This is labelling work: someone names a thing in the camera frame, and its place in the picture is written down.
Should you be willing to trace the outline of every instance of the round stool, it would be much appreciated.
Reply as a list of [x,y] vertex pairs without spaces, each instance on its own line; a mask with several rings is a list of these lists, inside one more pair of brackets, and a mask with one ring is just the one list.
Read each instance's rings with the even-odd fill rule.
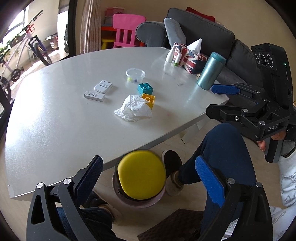
[[114,43],[115,38],[102,38],[102,50],[107,49],[108,43]]
[[166,174],[161,159],[151,151],[133,151],[124,156],[115,168],[113,189],[124,203],[149,207],[165,192]]

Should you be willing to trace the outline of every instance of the white bicycle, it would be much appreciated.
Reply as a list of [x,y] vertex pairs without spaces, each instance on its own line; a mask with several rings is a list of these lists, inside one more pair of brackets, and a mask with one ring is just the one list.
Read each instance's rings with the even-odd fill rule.
[[[10,41],[6,45],[3,48],[2,52],[0,53],[0,64],[5,66],[2,71],[2,74],[0,76],[0,84],[1,84],[2,90],[4,91],[6,97],[9,101],[11,101],[10,84],[11,84],[11,82],[16,82],[20,78],[21,72],[24,71],[24,68],[23,67],[18,68],[18,65],[20,62],[20,58],[22,56],[22,52],[24,51],[25,47],[30,48],[33,51],[33,53],[36,55],[36,57],[39,58],[45,66],[52,64],[52,61],[51,61],[50,57],[48,56],[47,50],[46,50],[45,46],[42,44],[42,42],[40,41],[40,39],[37,37],[37,35],[32,36],[32,33],[35,30],[35,28],[33,27],[34,24],[32,24],[32,23],[34,21],[36,21],[36,19],[42,14],[42,12],[43,12],[43,10],[41,10],[39,13],[37,13],[35,15],[35,17],[33,17],[31,19],[31,21],[28,23],[28,25],[25,26],[22,29],[22,31],[12,41]],[[5,55],[10,50],[9,46],[16,45],[16,44],[17,44],[16,49],[10,55],[10,58],[7,61],[5,61],[4,60]],[[15,66],[15,69],[12,69],[9,66],[9,63],[19,48],[20,48],[20,53],[19,53],[19,56],[17,59],[16,66]],[[6,69],[8,69],[11,72],[10,77],[8,79],[3,76]]]

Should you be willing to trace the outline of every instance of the yellow cushion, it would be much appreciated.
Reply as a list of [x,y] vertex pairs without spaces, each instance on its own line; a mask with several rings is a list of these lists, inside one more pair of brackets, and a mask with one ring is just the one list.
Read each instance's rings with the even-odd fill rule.
[[123,157],[117,167],[119,181],[131,198],[144,200],[157,195],[165,185],[165,168],[151,151],[133,151]]
[[106,43],[113,43],[115,42],[115,38],[102,38],[101,41]]

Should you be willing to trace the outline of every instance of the union jack pattern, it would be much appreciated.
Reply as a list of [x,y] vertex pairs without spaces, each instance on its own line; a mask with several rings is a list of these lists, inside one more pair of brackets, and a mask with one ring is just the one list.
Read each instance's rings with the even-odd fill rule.
[[201,73],[208,57],[203,54],[196,54],[187,49],[187,53],[182,61],[182,67],[191,74]]
[[201,73],[208,57],[203,54],[196,54],[190,51],[186,45],[175,43],[173,61],[176,60],[177,55],[181,53],[182,57],[179,65],[191,74]]

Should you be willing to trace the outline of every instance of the human hand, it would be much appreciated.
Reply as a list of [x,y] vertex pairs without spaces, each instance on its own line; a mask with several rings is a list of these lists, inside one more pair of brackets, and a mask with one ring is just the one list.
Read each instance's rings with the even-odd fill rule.
[[[283,130],[283,131],[273,135],[271,137],[271,139],[275,140],[275,141],[279,141],[279,140],[283,140],[285,138],[285,136],[286,136],[286,130]],[[265,151],[265,149],[266,149],[265,141],[264,140],[263,141],[257,141],[257,143],[258,143],[258,146],[259,146],[260,150]]]

